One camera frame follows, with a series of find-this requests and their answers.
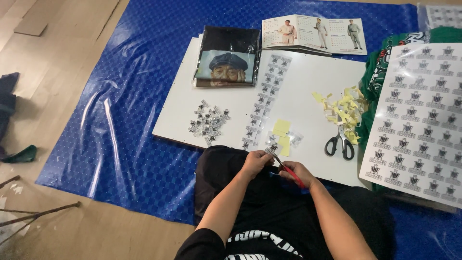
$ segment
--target scissors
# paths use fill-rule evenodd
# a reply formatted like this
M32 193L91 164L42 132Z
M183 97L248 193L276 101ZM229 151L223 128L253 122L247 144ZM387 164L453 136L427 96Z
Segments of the scissors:
M290 175L292 175L292 177L295 178L295 181L296 181L296 184L297 186L300 188L300 189L304 189L305 188L305 185L303 184L302 180L300 180L300 178L289 168L289 167L286 167L284 164L282 164L281 160L279 160L279 157L273 152L271 151L271 154L276 158L276 160L278 161L278 163L284 167L285 171L288 172Z
M341 122L342 121L342 118L337 114L337 121L338 122ZM353 145L351 144L350 140L348 140L345 135L343 134L343 124L338 124L337 125L338 129L339 129L339 132L337 134L337 136L334 136L332 138L329 139L329 141L327 141L326 143L326 146L324 147L324 152L329 155L329 156L333 156L335 154L335 151L337 150L337 142L339 140L339 138L342 140L342 153L343 153L343 159L349 161L351 159L353 159L354 157L354 149L353 149ZM327 146L332 143L332 151L329 152L327 150ZM349 150L351 151L351 157L348 157L348 148L350 148Z

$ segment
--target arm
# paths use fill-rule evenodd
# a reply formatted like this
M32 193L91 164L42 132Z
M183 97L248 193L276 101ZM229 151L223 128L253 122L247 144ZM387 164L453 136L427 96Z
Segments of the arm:
M220 236L223 243L231 233L237 213L241 207L245 190L249 182L263 169L271 165L274 159L264 151L252 151L247 155L244 166L232 181L212 200L198 229L211 229Z
M324 185L299 162L285 161L283 164L294 171L309 188L321 226L324 240L334 259L377 259L364 240L361 231L351 217L329 194ZM281 171L286 179L295 180L289 173Z

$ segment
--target man in calendar photo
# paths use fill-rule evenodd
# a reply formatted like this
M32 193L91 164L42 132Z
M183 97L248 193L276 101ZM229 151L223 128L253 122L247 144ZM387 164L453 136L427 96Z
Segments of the man in calendar photo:
M321 48L327 49L326 37L327 37L327 28L324 23L321 23L321 19L316 19L315 29L318 30L319 41L321 42Z
M278 32L282 33L282 41L287 45L293 45L293 40L297 39L297 30L290 24L289 20L284 22L284 25L279 28Z
M348 36L350 36L353 41L354 49L357 50L359 47L362 50L363 48L361 48L361 43L359 42L359 32L361 32L361 28L354 24L353 20L350 20L347 31Z

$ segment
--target black scissors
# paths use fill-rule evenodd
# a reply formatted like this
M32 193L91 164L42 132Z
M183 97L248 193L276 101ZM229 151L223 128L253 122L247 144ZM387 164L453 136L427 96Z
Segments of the black scissors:
M337 121L338 122L341 122L342 121L342 118L337 115ZM329 139L329 141L327 141L326 143L326 146L324 147L324 152L329 155L329 156L333 156L335 154L335 151L337 150L337 142L339 140L339 138L342 140L342 153L343 153L343 159L349 161L351 159L353 159L354 157L354 149L353 149L353 145L351 144L350 140L348 140L345 135L343 134L343 124L338 124L337 125L338 127L338 134L337 136L334 136L332 138ZM327 150L327 146L329 146L329 143L332 143L332 151L329 152ZM350 148L349 150L351 151L351 157L348 157L348 148Z

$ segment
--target white board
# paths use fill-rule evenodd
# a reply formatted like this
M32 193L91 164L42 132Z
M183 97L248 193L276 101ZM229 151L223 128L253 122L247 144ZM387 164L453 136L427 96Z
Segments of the white board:
M220 129L222 135L218 136L213 145L241 149L241 138L245 134L245 126L256 101L258 88L193 87L191 80L197 65L198 44L198 38L192 38L152 134L207 148L204 138L194 137L188 132L190 120L196 119L194 111L204 99L221 110L227 108L232 118ZM334 156L325 155L324 146L331 137L337 135L337 127L326 120L322 105L311 95L313 91L323 95L332 93L333 100L340 99L345 87L358 85L365 71L365 63L282 50L264 50L261 64L268 63L271 54L290 56L293 60L264 131L272 130L272 126L280 118L290 121L291 129L304 135L299 146L291 148L290 156L280 156L280 159L299 161L318 178L349 186L368 185L368 181L358 178L360 156L357 146L354 146L356 155L351 161L343 159L340 147ZM259 77L257 86L261 81L262 77ZM258 149L265 148L264 143L260 142Z

